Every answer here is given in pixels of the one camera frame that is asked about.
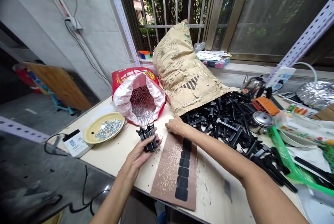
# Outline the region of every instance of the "green plastic basket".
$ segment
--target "green plastic basket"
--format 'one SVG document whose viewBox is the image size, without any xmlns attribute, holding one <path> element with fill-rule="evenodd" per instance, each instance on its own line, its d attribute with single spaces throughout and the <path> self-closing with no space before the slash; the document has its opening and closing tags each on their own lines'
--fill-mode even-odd
<svg viewBox="0 0 334 224">
<path fill-rule="evenodd" d="M 281 136 L 279 135 L 275 126 L 268 128 L 268 134 L 271 137 L 274 146 L 277 148 L 283 164 L 290 170 L 290 174 L 287 175 L 287 177 L 298 183 L 307 184 L 315 189 L 334 196 L 333 190 L 316 184 L 313 177 L 310 175 L 310 172 L 308 172 L 304 168 L 297 166 L 292 161 L 292 158 L 288 153 L 288 150 L 286 149 L 285 144 L 281 139 Z M 331 146 L 326 146 L 322 148 L 322 150 L 324 158 L 328 161 L 332 172 L 334 172 L 334 149 Z"/>
</svg>

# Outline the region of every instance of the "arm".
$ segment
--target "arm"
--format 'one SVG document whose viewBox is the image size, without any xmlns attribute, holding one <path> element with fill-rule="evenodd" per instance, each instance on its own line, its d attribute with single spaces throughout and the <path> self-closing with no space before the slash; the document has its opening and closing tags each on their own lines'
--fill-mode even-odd
<svg viewBox="0 0 334 224">
<path fill-rule="evenodd" d="M 135 184 L 140 167 L 153 154 L 151 152 L 144 152 L 144 147 L 152 142 L 153 139 L 154 137 L 151 136 L 143 142 L 139 141 L 134 149 L 129 153 L 121 170 L 118 172 L 110 193 L 90 221 L 90 224 L 118 223 L 125 203 L 130 195 L 133 185 Z M 161 144 L 161 140 L 157 134 L 156 139 L 159 146 Z"/>
<path fill-rule="evenodd" d="M 198 145 L 242 183 L 257 224 L 308 223 L 275 182 L 243 155 L 183 123 L 181 118 L 169 120 L 166 127 Z"/>
</svg>

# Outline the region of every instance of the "black cable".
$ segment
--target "black cable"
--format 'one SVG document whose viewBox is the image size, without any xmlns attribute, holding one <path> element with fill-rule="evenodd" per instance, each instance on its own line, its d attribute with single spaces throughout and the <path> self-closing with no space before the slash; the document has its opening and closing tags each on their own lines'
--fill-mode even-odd
<svg viewBox="0 0 334 224">
<path fill-rule="evenodd" d="M 52 136 L 50 136 L 46 142 L 44 143 L 44 151 L 47 153 L 47 154 L 50 154 L 50 155 L 58 155 L 58 156 L 69 156 L 69 155 L 66 155 L 66 154 L 57 154 L 57 153 L 50 153 L 49 151 L 47 151 L 46 149 L 46 145 L 48 143 L 48 141 L 54 137 L 54 136 L 58 136 L 58 135 L 67 135 L 67 134 L 64 134 L 64 133 L 59 133 L 59 134 L 54 134 Z M 89 209 L 90 209 L 90 212 L 91 214 L 94 216 L 94 212 L 93 212 L 93 201 L 99 197 L 101 194 L 103 194 L 104 192 L 110 192 L 109 189 L 107 190 L 103 190 L 102 192 L 99 192 L 97 195 L 95 195 L 88 203 L 85 203 L 85 188 L 86 188 L 86 183 L 87 183 L 87 177 L 88 177 L 88 169 L 87 169 L 87 165 L 85 165 L 85 171 L 86 171 L 86 174 L 85 174 L 85 182 L 83 183 L 83 190 L 82 190 L 82 204 L 83 204 L 83 207 L 82 208 L 79 208 L 79 209 L 74 209 L 73 208 L 73 203 L 69 203 L 67 205 L 65 205 L 64 207 L 62 207 L 61 209 L 59 209 L 57 212 L 53 213 L 51 216 L 49 216 L 48 218 L 45 218 L 44 221 L 48 220 L 50 217 L 54 216 L 55 214 L 59 213 L 60 211 L 62 211 L 63 209 L 65 209 L 66 207 L 69 207 L 69 210 L 72 214 L 75 214 L 75 213 L 78 213 L 78 212 L 81 212 L 83 211 L 84 209 L 86 209 L 88 206 L 89 206 Z"/>
<path fill-rule="evenodd" d="M 67 134 L 63 134 L 63 133 L 60 133 L 60 134 L 55 134 L 53 136 L 50 136 L 44 143 L 44 151 L 47 153 L 47 154 L 51 154 L 51 155 L 59 155 L 59 156 L 68 156 L 67 154 L 57 154 L 57 153 L 50 153 L 49 151 L 47 151 L 46 149 L 46 145 L 48 144 L 48 141 L 52 138 L 52 137 L 55 137 L 57 135 L 67 135 Z"/>
<path fill-rule="evenodd" d="M 82 50 L 83 53 L 85 54 L 87 60 L 89 61 L 90 65 L 92 66 L 92 68 L 94 68 L 94 70 L 95 70 L 99 75 L 101 75 L 103 78 L 105 78 L 108 82 L 111 83 L 111 81 L 109 81 L 103 74 L 101 74 L 101 73 L 94 67 L 94 65 L 93 65 L 92 62 L 90 61 L 89 57 L 87 56 L 85 50 L 83 49 L 83 47 L 81 46 L 81 44 L 79 43 L 79 41 L 77 40 L 77 38 L 76 38 L 76 37 L 71 33 L 71 31 L 69 30 L 69 28 L 68 28 L 68 26 L 67 26 L 67 24 L 66 24 L 67 21 L 71 21 L 71 20 L 70 20 L 70 19 L 66 19 L 66 20 L 64 20 L 67 31 L 70 33 L 70 35 L 73 37 L 73 39 L 75 39 L 75 41 L 78 43 L 78 45 L 80 46 L 81 50 Z"/>
<path fill-rule="evenodd" d="M 276 89 L 275 91 L 271 92 L 272 94 L 277 92 L 278 90 L 280 90 L 284 86 L 283 80 L 279 80 L 278 83 L 282 84 L 282 86 L 279 89 Z"/>
</svg>

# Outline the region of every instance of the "workbench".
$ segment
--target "workbench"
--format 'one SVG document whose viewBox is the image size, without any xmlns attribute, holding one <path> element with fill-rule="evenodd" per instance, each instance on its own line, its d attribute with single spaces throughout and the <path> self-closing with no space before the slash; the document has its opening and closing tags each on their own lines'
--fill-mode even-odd
<svg viewBox="0 0 334 224">
<path fill-rule="evenodd" d="M 279 97 L 275 96 L 275 98 L 284 108 L 288 106 L 288 103 Z M 79 118 L 75 119 L 72 123 L 59 131 L 59 133 L 69 134 L 76 129 L 84 132 L 85 128 L 88 127 L 94 119 L 114 111 L 113 107 L 110 105 L 111 102 L 111 97 L 105 99 Z M 160 139 L 162 139 L 160 151 L 154 153 L 141 167 L 134 185 L 135 189 L 146 195 L 150 195 L 152 183 L 168 134 L 165 123 L 172 118 L 173 114 L 167 102 L 161 116 L 154 122 L 154 125 L 158 128 L 156 133 L 160 136 Z M 110 141 L 94 145 L 80 160 L 92 168 L 115 178 L 125 162 L 128 153 L 140 139 L 136 130 L 138 130 L 137 126 L 129 123 L 125 124 L 118 136 Z M 268 135 L 259 135 L 258 138 L 267 146 L 273 146 Z M 48 143 L 54 144 L 55 139 L 56 137 L 53 137 Z M 62 141 L 58 143 L 57 147 L 66 152 Z M 164 203 L 203 223 L 255 223 L 247 202 L 245 189 L 241 183 L 199 147 L 197 147 L 196 173 L 196 211 L 190 211 L 178 206 L 169 205 L 166 202 Z M 281 189 L 301 213 L 305 215 L 297 195 L 286 186 Z"/>
</svg>

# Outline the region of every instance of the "black rubber pad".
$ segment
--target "black rubber pad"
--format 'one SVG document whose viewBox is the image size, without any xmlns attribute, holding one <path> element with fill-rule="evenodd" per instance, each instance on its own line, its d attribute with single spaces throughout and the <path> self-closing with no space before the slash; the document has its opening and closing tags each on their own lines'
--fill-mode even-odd
<svg viewBox="0 0 334 224">
<path fill-rule="evenodd" d="M 187 201 L 188 200 L 188 190 L 177 187 L 175 191 L 175 198 L 182 200 L 182 201 Z"/>
<path fill-rule="evenodd" d="M 189 177 L 189 169 L 187 168 L 183 168 L 183 167 L 179 167 L 178 168 L 178 175 L 188 178 Z"/>
<path fill-rule="evenodd" d="M 178 176 L 177 181 L 176 181 L 176 185 L 178 187 L 182 187 L 184 189 L 187 189 L 188 188 L 188 178 Z"/>
<path fill-rule="evenodd" d="M 191 152 L 191 141 L 188 139 L 183 139 L 182 150 Z"/>
<path fill-rule="evenodd" d="M 190 159 L 190 152 L 189 151 L 182 151 L 181 152 L 181 158 L 189 160 Z"/>
<path fill-rule="evenodd" d="M 190 162 L 187 159 L 180 159 L 180 167 L 186 167 L 189 168 Z"/>
</svg>

